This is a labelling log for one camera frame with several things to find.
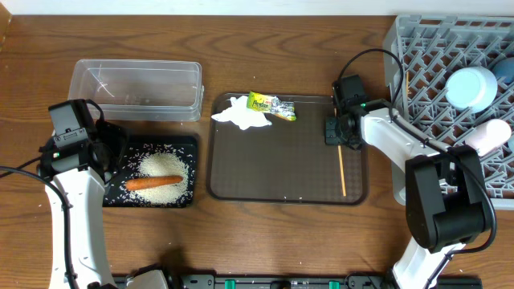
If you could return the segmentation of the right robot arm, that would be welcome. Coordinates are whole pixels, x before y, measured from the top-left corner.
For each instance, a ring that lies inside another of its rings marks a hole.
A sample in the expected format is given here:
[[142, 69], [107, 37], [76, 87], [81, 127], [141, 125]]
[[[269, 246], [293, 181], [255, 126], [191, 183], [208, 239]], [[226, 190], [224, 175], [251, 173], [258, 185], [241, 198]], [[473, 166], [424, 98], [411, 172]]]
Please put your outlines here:
[[455, 255], [485, 250], [496, 236], [477, 152], [432, 140], [390, 102], [369, 100], [358, 75], [339, 77], [332, 89], [336, 114], [326, 121], [325, 143], [353, 150], [373, 146], [405, 174], [395, 197], [406, 206], [411, 239], [381, 287], [437, 287]]

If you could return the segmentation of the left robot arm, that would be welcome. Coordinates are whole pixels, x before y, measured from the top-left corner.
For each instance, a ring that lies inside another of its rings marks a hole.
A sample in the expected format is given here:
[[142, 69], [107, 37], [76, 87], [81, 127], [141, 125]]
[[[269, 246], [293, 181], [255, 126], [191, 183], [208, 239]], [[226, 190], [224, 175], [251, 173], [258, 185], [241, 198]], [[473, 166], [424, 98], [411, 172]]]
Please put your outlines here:
[[52, 288], [167, 288], [162, 270], [146, 267], [115, 280], [104, 238], [103, 200], [120, 175], [129, 136], [103, 116], [93, 118], [93, 100], [49, 107], [54, 126], [40, 148], [37, 174], [51, 205]]

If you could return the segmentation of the orange carrot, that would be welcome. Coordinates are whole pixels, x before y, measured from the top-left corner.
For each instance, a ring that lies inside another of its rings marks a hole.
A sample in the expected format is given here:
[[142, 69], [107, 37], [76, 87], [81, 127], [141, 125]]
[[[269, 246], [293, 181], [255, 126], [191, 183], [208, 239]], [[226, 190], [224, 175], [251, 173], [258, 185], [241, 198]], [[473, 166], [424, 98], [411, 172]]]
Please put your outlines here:
[[181, 181], [183, 181], [181, 176], [143, 177], [126, 181], [125, 188], [131, 191], [152, 189], [163, 185], [174, 185]]

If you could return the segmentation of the white tissue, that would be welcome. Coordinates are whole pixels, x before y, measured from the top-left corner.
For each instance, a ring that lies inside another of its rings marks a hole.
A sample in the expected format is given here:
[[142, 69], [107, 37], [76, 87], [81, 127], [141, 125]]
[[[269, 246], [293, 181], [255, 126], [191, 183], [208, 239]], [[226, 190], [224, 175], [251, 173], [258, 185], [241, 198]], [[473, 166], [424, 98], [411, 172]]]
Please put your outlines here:
[[250, 127], [261, 128], [271, 126], [272, 122], [266, 118], [263, 112], [257, 112], [247, 107], [247, 101], [247, 96], [240, 96], [239, 98], [232, 96], [230, 98], [230, 107], [220, 113], [215, 113], [211, 118], [218, 122], [231, 122], [241, 130], [246, 130]]

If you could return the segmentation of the wooden chopstick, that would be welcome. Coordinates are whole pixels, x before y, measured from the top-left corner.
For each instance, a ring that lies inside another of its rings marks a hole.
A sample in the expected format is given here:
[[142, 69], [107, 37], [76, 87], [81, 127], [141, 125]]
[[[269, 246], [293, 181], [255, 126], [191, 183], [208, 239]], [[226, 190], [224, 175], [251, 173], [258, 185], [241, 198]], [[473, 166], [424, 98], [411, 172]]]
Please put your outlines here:
[[405, 110], [408, 110], [408, 99], [409, 99], [409, 84], [410, 84], [410, 77], [408, 70], [405, 72], [405, 92], [404, 92], [404, 100], [403, 100], [403, 107]]
[[339, 162], [339, 170], [341, 177], [341, 191], [343, 197], [347, 197], [346, 188], [345, 188], [345, 171], [344, 171], [344, 159], [343, 159], [343, 150], [341, 145], [337, 146], [338, 151], [338, 162]]

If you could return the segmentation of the light blue cup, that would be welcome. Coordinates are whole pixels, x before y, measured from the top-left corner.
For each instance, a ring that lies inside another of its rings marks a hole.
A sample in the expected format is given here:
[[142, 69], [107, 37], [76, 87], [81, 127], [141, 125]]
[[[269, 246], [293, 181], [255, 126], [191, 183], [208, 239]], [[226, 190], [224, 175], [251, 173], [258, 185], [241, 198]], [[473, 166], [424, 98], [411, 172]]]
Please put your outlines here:
[[508, 140], [508, 148], [512, 153], [514, 153], [514, 136], [511, 136]]

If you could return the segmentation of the light blue small bowl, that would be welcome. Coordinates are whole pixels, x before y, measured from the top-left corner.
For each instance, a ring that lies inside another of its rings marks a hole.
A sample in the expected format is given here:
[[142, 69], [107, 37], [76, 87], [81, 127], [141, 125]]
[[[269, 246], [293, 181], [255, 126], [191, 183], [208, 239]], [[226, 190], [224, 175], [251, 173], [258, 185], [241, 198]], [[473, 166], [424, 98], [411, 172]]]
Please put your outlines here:
[[498, 84], [494, 74], [484, 67], [465, 67], [446, 81], [447, 102], [457, 110], [472, 113], [488, 108], [496, 97]]

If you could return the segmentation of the yellow green snack wrapper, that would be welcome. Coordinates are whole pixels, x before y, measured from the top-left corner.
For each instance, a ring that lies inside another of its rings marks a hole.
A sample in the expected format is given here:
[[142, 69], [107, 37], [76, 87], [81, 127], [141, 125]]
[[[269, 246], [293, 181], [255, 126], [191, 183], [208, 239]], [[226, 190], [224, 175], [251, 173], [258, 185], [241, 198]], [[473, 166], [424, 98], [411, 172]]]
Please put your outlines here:
[[284, 120], [296, 120], [294, 103], [282, 101], [277, 96], [250, 92], [247, 98], [247, 108], [256, 112], [270, 113]]

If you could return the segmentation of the white plastic cup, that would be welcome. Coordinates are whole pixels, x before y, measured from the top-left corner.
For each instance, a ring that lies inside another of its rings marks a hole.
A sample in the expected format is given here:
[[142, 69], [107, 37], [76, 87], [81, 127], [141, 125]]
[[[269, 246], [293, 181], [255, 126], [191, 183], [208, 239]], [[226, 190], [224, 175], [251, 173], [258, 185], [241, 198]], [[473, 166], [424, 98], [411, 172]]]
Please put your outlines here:
[[464, 140], [480, 157], [498, 149], [512, 135], [512, 129], [505, 120], [493, 119], [476, 127]]

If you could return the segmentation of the dark blue plate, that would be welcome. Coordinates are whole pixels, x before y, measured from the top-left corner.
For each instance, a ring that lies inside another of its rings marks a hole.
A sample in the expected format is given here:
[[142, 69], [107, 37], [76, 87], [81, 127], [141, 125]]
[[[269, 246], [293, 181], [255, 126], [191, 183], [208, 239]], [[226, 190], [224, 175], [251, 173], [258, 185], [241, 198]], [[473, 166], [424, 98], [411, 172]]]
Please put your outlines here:
[[492, 73], [497, 79], [504, 79], [505, 84], [513, 82], [514, 76], [514, 58], [506, 58], [500, 60], [493, 68]]

